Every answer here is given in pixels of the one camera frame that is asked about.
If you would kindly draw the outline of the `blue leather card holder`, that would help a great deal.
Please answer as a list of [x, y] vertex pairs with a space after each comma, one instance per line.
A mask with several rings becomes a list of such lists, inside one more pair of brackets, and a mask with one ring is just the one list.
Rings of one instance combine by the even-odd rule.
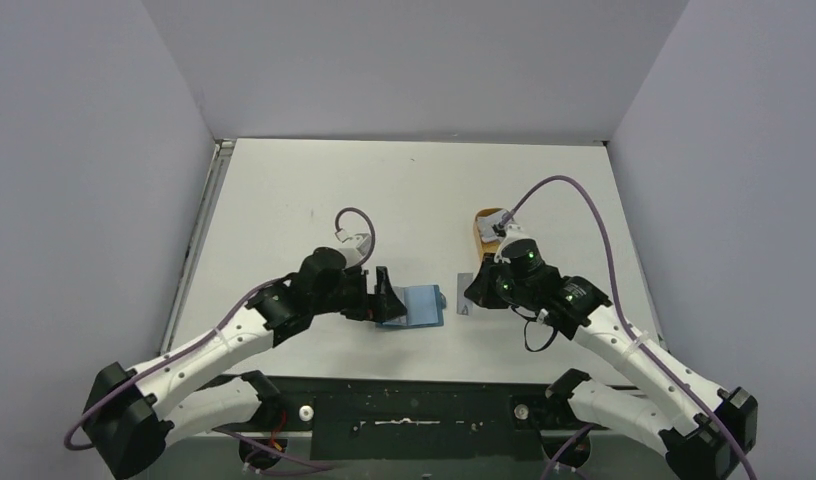
[[395, 287], [394, 292], [405, 305], [407, 313], [396, 319], [378, 324], [380, 329], [415, 329], [442, 327], [446, 297], [438, 285]]

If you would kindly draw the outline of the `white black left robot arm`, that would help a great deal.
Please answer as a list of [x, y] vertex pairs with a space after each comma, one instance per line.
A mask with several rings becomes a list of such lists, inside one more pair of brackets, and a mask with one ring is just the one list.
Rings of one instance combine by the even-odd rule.
[[367, 270], [347, 250], [319, 247], [298, 271], [246, 293], [216, 327], [181, 347], [125, 368], [114, 362], [95, 376], [78, 422], [112, 476], [146, 470], [175, 441], [217, 426], [248, 422], [267, 429], [280, 402], [255, 373], [232, 377], [233, 391], [207, 406], [211, 381], [240, 362], [307, 330], [318, 315], [385, 323], [407, 308], [386, 268]]

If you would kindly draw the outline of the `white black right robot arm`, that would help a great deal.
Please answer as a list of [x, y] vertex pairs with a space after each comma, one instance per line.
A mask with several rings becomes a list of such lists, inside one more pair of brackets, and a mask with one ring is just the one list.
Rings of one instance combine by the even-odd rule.
[[754, 447], [758, 402], [752, 395], [695, 374], [646, 332], [625, 327], [604, 292], [546, 264], [533, 239], [483, 254], [465, 296], [485, 309], [533, 312], [532, 322], [601, 357], [643, 394], [570, 369], [548, 388], [546, 412], [554, 424], [579, 420], [620, 433], [662, 455], [680, 479], [726, 479]]

